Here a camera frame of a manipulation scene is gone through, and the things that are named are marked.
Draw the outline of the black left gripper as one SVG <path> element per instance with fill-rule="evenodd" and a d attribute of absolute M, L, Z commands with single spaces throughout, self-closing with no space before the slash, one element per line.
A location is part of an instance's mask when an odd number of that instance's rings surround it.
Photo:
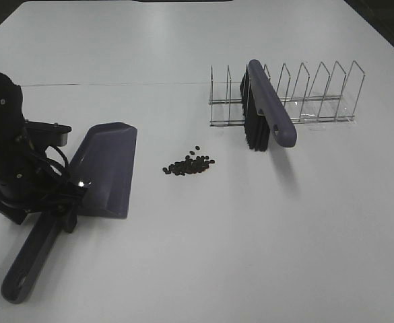
<path fill-rule="evenodd" d="M 0 214 L 20 225 L 31 213 L 47 213 L 58 217 L 63 231 L 72 234 L 86 191 L 70 182 L 30 184 L 21 179 L 0 180 Z"/>

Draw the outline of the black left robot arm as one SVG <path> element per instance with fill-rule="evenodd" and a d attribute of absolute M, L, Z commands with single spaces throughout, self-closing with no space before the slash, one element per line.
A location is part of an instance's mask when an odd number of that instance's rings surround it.
<path fill-rule="evenodd" d="M 0 214 L 21 224 L 31 213 L 47 212 L 71 233 L 86 193 L 71 182 L 61 151 L 72 128 L 29 121 L 22 104 L 21 87 L 0 72 Z"/>

